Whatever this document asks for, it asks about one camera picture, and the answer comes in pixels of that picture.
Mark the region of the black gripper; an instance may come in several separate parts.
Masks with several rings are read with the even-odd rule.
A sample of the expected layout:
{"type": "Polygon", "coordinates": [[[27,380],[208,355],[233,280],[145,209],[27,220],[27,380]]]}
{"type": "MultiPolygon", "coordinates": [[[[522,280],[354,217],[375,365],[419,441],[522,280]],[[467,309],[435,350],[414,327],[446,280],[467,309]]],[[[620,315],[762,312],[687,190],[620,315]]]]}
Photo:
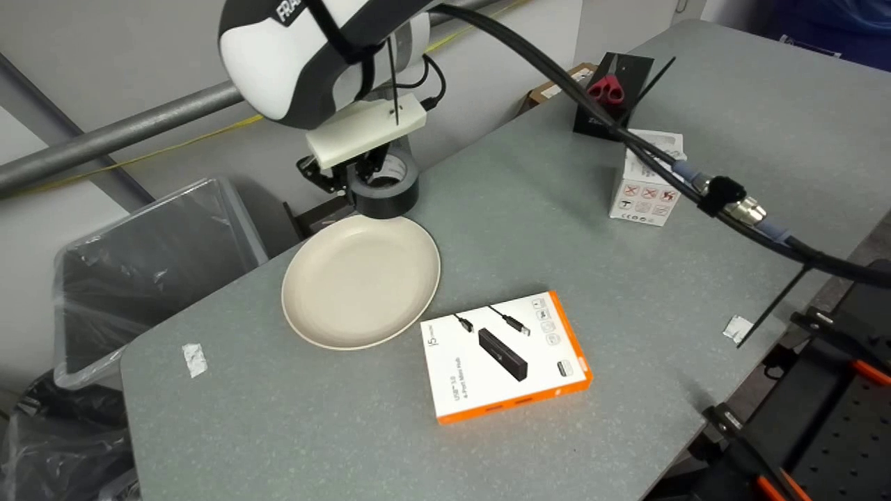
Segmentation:
{"type": "Polygon", "coordinates": [[[294,170],[314,185],[341,185],[348,170],[357,170],[358,180],[368,185],[392,185],[397,171],[385,170],[387,153],[389,146],[382,145],[330,170],[322,170],[314,155],[304,155],[294,160],[294,170]]]}

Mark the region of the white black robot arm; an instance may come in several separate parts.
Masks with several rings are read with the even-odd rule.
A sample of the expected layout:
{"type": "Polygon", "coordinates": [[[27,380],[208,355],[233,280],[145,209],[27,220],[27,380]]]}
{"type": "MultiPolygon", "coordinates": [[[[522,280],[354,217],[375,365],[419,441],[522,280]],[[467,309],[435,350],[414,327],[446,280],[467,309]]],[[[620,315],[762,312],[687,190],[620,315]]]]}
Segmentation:
{"type": "Polygon", "coordinates": [[[401,80],[429,43],[435,0],[222,0],[229,80],[269,123],[300,128],[300,171],[333,191],[346,167],[426,124],[401,80]]]}

